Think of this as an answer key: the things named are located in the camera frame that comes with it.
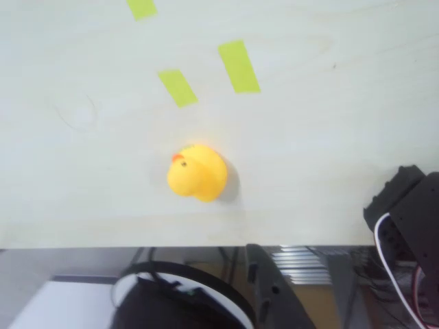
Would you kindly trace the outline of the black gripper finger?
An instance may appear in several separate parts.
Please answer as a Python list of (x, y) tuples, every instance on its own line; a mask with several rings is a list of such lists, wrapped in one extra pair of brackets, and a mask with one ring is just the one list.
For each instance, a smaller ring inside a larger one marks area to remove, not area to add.
[(246, 264), (247, 281), (254, 289), (258, 324), (263, 328), (316, 327), (280, 269), (260, 245), (246, 245)]

